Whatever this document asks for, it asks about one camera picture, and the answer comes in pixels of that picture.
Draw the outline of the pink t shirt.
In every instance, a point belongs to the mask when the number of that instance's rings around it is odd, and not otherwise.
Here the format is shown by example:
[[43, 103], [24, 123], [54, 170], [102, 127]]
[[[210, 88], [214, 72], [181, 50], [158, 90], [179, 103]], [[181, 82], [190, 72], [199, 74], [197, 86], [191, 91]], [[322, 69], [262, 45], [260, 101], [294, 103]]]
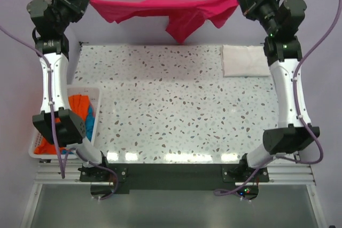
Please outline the pink t shirt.
[[179, 44], [206, 21], [220, 29], [239, 7], [238, 0], [90, 0], [90, 5], [109, 23], [133, 17], [167, 17], [165, 31]]

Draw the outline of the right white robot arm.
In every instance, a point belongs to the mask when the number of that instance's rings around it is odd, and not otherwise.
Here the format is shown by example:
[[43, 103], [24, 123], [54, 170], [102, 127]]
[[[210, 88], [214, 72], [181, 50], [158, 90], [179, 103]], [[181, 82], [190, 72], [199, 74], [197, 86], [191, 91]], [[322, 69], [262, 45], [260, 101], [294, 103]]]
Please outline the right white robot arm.
[[249, 182], [275, 159], [302, 151], [318, 139], [320, 128], [312, 126], [306, 110], [301, 82], [304, 60], [296, 36], [305, 18], [304, 0], [237, 0], [243, 16], [256, 20], [267, 36], [263, 51], [273, 79], [278, 101], [278, 125], [263, 132], [262, 143], [246, 153], [237, 170]]

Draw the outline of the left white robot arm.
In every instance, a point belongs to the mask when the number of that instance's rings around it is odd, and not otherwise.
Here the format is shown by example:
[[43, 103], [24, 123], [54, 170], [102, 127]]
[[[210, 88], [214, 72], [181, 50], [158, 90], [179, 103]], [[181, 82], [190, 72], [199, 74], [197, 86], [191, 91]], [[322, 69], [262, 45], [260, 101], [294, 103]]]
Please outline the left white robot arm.
[[32, 0], [27, 11], [35, 26], [35, 50], [42, 55], [43, 100], [40, 113], [33, 116], [33, 125], [55, 147], [74, 148], [76, 155], [98, 181], [110, 177], [111, 168], [105, 165], [104, 154], [86, 137], [83, 119], [74, 113], [67, 94], [69, 41], [65, 30], [78, 22], [89, 5], [89, 0]]

